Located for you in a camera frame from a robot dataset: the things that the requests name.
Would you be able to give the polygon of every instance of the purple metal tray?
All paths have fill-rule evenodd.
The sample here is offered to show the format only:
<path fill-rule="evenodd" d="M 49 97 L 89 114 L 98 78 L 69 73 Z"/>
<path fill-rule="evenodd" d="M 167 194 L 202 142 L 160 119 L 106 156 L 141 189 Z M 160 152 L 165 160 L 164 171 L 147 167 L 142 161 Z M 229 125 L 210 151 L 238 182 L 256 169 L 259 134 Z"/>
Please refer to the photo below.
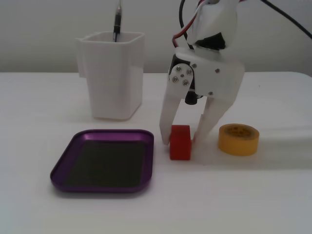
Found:
<path fill-rule="evenodd" d="M 133 193 L 152 177 L 154 135 L 145 130 L 77 133 L 50 174 L 63 192 Z"/>

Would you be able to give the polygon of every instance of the black cable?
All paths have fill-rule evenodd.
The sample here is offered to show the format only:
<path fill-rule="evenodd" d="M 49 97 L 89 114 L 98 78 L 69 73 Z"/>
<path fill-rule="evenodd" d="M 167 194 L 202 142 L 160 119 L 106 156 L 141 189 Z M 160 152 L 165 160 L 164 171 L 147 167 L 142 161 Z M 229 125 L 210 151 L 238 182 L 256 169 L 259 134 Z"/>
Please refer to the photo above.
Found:
<path fill-rule="evenodd" d="M 181 4 L 180 4 L 180 8 L 179 8 L 179 21 L 180 21 L 180 26 L 181 28 L 184 27 L 184 23 L 183 23 L 183 7 L 184 7 L 184 3 L 185 3 L 185 0 L 181 0 Z M 185 37 L 185 40 L 187 40 L 187 33 L 185 32 L 184 34 L 184 37 Z M 190 45 L 188 43 L 188 46 L 191 50 L 194 49 L 194 47 L 192 45 Z"/>
<path fill-rule="evenodd" d="M 270 3 L 267 0 L 261 0 L 264 4 L 268 5 L 270 8 L 272 8 L 273 10 L 277 11 L 278 13 L 280 13 L 282 16 L 284 16 L 285 18 L 287 18 L 288 20 L 290 20 L 294 25 L 296 25 L 302 32 L 304 32 L 309 38 L 312 39 L 312 34 L 305 29 L 300 23 L 298 23 L 295 19 L 293 19 L 291 16 L 289 16 L 288 14 L 286 14 L 284 11 L 282 11 L 281 9 L 279 9 L 278 7 L 274 6 L 272 3 Z"/>

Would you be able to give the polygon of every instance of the red block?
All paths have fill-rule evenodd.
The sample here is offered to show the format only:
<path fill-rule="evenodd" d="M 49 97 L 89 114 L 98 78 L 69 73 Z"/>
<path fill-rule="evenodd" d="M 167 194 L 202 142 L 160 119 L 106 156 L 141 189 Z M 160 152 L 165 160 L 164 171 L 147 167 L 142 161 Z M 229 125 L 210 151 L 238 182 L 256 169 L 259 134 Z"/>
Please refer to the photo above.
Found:
<path fill-rule="evenodd" d="M 170 159 L 191 159 L 191 131 L 189 125 L 172 125 L 170 136 Z"/>

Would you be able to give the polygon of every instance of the white container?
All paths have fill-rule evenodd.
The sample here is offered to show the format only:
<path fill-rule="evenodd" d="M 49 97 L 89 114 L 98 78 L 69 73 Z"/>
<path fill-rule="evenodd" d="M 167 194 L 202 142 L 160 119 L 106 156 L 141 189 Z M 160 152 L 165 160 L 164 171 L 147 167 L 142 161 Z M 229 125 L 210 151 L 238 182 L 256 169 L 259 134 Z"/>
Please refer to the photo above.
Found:
<path fill-rule="evenodd" d="M 144 34 L 113 32 L 76 39 L 80 77 L 87 78 L 93 117 L 129 119 L 142 102 Z"/>

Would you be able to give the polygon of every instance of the white wall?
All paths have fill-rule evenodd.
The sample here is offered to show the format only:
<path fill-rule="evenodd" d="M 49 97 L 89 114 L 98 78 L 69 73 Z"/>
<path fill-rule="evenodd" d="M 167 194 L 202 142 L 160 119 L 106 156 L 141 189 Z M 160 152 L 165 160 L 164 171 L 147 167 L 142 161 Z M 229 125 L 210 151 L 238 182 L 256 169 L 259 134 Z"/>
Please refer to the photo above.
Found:
<path fill-rule="evenodd" d="M 112 30 L 117 0 L 1 0 L 0 72 L 74 72 L 74 38 Z M 146 33 L 145 72 L 167 72 L 180 0 L 124 0 L 123 30 Z M 187 0 L 185 20 L 197 0 Z M 312 32 L 312 0 L 272 0 Z M 259 0 L 240 3 L 232 48 L 247 71 L 312 75 L 312 40 Z"/>

